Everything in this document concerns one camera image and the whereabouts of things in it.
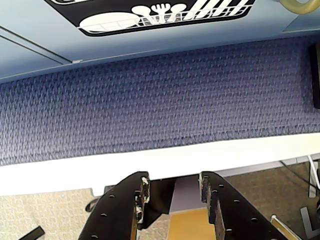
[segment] black wire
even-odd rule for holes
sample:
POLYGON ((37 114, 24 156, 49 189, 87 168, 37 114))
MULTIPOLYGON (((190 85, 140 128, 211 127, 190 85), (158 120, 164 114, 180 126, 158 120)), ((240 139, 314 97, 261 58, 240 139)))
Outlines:
POLYGON ((308 185, 310 185, 310 186, 312 186, 312 187, 314 187, 315 189, 317 189, 317 190, 320 191, 320 189, 319 189, 316 185, 314 185, 314 184, 312 184, 311 182, 307 181, 304 177, 300 176, 298 173, 296 173, 295 171, 293 171, 292 169, 290 169, 283 161, 279 161, 279 162, 282 163, 282 165, 283 165, 284 167, 286 167, 290 172, 292 172, 296 177, 298 177, 299 179, 301 179, 302 181, 304 181, 306 184, 308 184, 308 185))

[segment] fork icon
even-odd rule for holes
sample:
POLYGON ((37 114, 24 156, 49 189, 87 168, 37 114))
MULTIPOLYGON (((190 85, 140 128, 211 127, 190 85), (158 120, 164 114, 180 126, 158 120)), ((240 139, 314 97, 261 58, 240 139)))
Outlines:
POLYGON ((171 5, 169 3, 166 3, 166 4, 161 3, 161 4, 151 6, 152 11, 158 13, 160 24, 164 24, 166 22, 165 13, 168 12, 170 8, 171 8, 171 5))

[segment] blue textured fabric panel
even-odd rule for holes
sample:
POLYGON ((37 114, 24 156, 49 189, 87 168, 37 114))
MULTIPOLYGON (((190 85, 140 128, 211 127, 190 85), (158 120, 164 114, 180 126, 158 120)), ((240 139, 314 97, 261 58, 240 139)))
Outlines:
POLYGON ((320 131, 319 36, 138 58, 0 85, 0 165, 320 131))

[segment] black and white sticker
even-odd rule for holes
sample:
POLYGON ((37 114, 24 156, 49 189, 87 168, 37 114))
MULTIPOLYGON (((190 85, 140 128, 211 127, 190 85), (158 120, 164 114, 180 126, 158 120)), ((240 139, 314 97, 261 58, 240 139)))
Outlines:
POLYGON ((92 37, 235 20, 255 0, 45 0, 84 34, 92 37))

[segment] spoon icon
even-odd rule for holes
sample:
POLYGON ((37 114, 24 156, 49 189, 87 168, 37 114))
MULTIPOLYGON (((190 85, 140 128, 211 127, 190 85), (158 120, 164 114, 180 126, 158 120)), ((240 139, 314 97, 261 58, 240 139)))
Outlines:
POLYGON ((173 5, 171 7, 171 16, 170 18, 166 21, 167 23, 171 23, 173 22, 173 20, 176 20, 176 15, 180 12, 182 12, 183 10, 185 10, 187 8, 187 5, 183 4, 183 3, 179 3, 179 4, 176 4, 176 5, 173 5))
POLYGON ((137 15, 142 15, 144 16, 146 19, 148 19, 148 21, 153 25, 153 24, 158 24, 157 21, 154 21, 153 18, 150 16, 150 13, 151 13, 151 9, 147 6, 143 6, 143 5, 140 5, 140 6, 134 6, 131 11, 134 13, 134 14, 137 14, 137 15))

